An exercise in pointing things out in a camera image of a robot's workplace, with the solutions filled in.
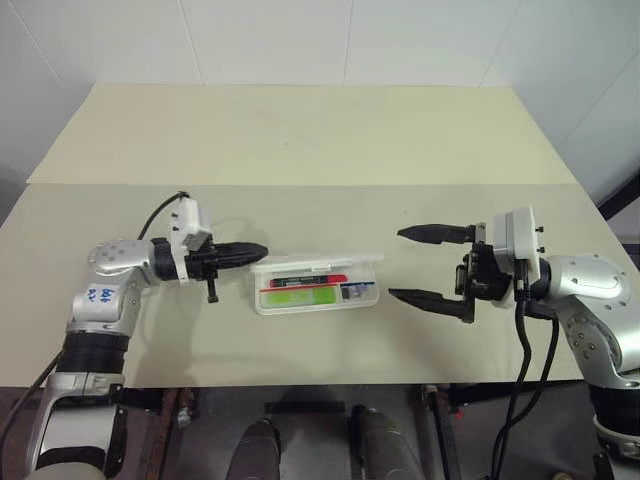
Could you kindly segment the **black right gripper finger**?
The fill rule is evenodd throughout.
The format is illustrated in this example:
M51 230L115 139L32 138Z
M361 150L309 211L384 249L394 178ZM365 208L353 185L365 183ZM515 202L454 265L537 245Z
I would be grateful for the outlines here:
M419 289L389 289L396 299L420 310L455 317L464 323L471 324L475 320L474 300L451 300L442 294Z
M442 243L474 243L476 240L476 226L455 226L447 224L414 225L400 229L397 235L415 242L434 245Z

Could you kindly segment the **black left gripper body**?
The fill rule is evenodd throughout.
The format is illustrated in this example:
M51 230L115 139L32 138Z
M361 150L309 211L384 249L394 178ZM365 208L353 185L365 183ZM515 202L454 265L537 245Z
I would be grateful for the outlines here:
M191 251L186 256L186 270L190 280L206 283L207 301L217 303L219 297L215 282L218 278L218 269L214 250L207 247Z

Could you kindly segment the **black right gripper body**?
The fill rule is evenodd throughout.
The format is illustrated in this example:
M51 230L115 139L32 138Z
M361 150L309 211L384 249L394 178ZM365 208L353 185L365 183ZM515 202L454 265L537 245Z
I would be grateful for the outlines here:
M511 282L512 276L500 270L493 248L484 243L473 243L462 263L456 266L455 293L466 302L501 301Z

